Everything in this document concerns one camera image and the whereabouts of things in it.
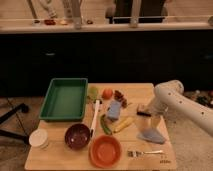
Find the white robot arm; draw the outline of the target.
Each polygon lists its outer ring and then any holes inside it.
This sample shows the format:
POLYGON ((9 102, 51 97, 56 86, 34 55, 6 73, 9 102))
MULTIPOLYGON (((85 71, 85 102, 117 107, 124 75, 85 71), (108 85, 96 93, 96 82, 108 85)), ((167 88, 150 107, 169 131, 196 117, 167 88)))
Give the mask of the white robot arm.
POLYGON ((161 115, 168 108, 173 108, 187 116, 201 129, 213 136, 213 110, 184 97, 183 92, 184 86, 179 80, 159 83, 154 87, 154 98, 145 108, 145 111, 151 115, 151 123, 142 132, 143 137, 161 136, 157 126, 161 115))

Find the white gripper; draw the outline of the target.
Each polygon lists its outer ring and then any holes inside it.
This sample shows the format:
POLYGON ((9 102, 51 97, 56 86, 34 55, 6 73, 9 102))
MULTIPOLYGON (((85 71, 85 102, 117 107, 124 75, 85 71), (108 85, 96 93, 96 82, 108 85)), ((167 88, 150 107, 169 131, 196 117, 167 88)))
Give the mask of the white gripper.
MULTIPOLYGON (((155 135, 156 138, 160 138, 160 133, 157 129, 157 126, 159 125, 161 121, 162 112, 157 111, 155 108, 148 108, 148 107, 145 107, 143 109, 143 112, 151 115, 150 124, 153 130, 153 134, 155 135)), ((140 117, 138 119, 138 129, 139 129, 138 137, 142 138, 143 132, 147 130, 148 128, 149 128, 149 118, 140 117)))

